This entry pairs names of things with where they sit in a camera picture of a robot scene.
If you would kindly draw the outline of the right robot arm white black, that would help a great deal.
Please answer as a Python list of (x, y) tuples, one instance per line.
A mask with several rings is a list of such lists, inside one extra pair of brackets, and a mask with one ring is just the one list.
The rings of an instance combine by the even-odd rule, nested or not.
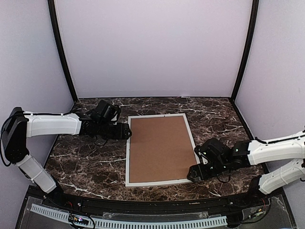
[(294, 181), (305, 180), (304, 131), (269, 140), (255, 138), (239, 141), (232, 148), (211, 138), (201, 146), (196, 146), (194, 152), (200, 162), (189, 168), (187, 179), (193, 183), (217, 177), (225, 171), (289, 160), (289, 163), (277, 170), (251, 180), (248, 193), (243, 197), (243, 203), (248, 207), (255, 206), (262, 194), (267, 195)]

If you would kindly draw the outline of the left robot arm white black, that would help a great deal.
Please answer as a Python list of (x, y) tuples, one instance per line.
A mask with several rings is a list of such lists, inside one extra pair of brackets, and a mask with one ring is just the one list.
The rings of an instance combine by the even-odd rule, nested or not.
[(100, 137), (104, 141), (128, 140), (132, 131), (120, 123), (121, 108), (101, 100), (89, 111), (66, 113), (35, 113), (21, 107), (13, 108), (0, 129), (0, 158), (5, 167), (16, 165), (36, 184), (57, 208), (67, 204), (58, 181), (46, 171), (27, 147), (28, 139), (45, 136), (71, 135)]

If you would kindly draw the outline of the right black corner post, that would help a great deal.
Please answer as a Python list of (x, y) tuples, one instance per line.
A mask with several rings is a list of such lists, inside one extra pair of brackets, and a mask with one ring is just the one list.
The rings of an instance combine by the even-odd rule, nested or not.
[(244, 45), (244, 50), (243, 50), (243, 55), (241, 58), (239, 70), (237, 73), (237, 77), (235, 80), (235, 84), (233, 87), (233, 91), (230, 97), (230, 100), (232, 103), (236, 101), (242, 79), (244, 76), (244, 72), (246, 69), (250, 49), (252, 46), (252, 41), (253, 41), (253, 36), (254, 36), (254, 31), (255, 31), (255, 25), (256, 25), (256, 19), (257, 19), (257, 14), (258, 14), (258, 8), (259, 8), (259, 0), (253, 0), (252, 1), (252, 7), (251, 7), (251, 13), (250, 13), (250, 19), (249, 19), (249, 25), (247, 29), (247, 35), (246, 35), (246, 40), (245, 40), (245, 45)]

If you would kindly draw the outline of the small green circuit board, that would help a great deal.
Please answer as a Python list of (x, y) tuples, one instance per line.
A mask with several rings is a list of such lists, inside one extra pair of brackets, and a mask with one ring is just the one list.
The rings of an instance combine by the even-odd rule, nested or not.
[(88, 225), (89, 221), (85, 218), (75, 216), (75, 215), (69, 215), (68, 221), (73, 225)]

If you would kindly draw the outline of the black front rail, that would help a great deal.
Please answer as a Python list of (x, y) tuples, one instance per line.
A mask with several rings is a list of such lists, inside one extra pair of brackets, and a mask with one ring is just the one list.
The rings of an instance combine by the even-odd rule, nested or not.
[(93, 215), (102, 215), (104, 213), (156, 215), (196, 212), (207, 212), (209, 215), (232, 215), (238, 214), (247, 208), (267, 207), (270, 204), (268, 197), (258, 198), (246, 193), (220, 198), (157, 202), (105, 200), (62, 194), (61, 200), (63, 206), (73, 212)]

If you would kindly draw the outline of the black corner post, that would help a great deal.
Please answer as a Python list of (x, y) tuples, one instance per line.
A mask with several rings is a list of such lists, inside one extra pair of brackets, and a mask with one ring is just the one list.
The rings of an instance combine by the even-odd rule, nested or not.
[(49, 8), (53, 35), (54, 35), (54, 39), (55, 39), (55, 43), (56, 43), (56, 47), (57, 47), (57, 52), (59, 55), (62, 70), (64, 73), (64, 77), (65, 77), (71, 98), (72, 98), (73, 102), (75, 103), (78, 101), (78, 96), (76, 94), (76, 90), (75, 90), (74, 84), (72, 82), (71, 73), (70, 73), (70, 70), (68, 67), (68, 63), (67, 63), (66, 56), (65, 56), (65, 51), (63, 48), (62, 40), (61, 40), (61, 33), (60, 33), (60, 28), (59, 28), (57, 13), (56, 13), (55, 1), (47, 0), (47, 2), (48, 2), (48, 8)]
[(252, 46), (252, 41), (253, 41), (253, 36), (254, 36), (254, 31), (255, 31), (255, 25), (256, 25), (256, 19), (257, 19), (257, 14), (258, 14), (258, 8), (259, 8), (259, 0), (253, 0), (252, 1), (252, 7), (251, 7), (251, 13), (250, 13), (250, 19), (249, 19), (249, 25), (247, 29), (247, 35), (246, 35), (246, 40), (245, 40), (245, 45), (244, 45), (244, 50), (243, 50), (243, 55), (241, 58), (239, 70), (237, 73), (237, 77), (235, 80), (235, 84), (233, 87), (233, 91), (230, 97), (230, 100), (232, 103), (236, 101), (242, 79), (244, 76), (244, 72), (246, 69), (250, 49)]

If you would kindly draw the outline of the left black corner post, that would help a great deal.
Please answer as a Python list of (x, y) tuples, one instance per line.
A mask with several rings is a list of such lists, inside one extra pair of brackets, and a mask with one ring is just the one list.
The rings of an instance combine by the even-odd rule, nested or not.
[(64, 73), (64, 77), (65, 77), (71, 98), (72, 98), (73, 102), (75, 103), (78, 101), (78, 96), (76, 94), (76, 90), (75, 90), (74, 84), (72, 82), (71, 73), (70, 73), (70, 70), (68, 67), (68, 63), (67, 63), (66, 56), (65, 56), (65, 51), (63, 48), (62, 40), (61, 40), (61, 33), (60, 33), (60, 28), (59, 28), (57, 13), (56, 13), (55, 1), (47, 0), (47, 2), (48, 2), (48, 8), (49, 8), (53, 35), (54, 35), (54, 39), (55, 39), (55, 43), (56, 43), (56, 47), (57, 47), (57, 52), (59, 55), (62, 70)]

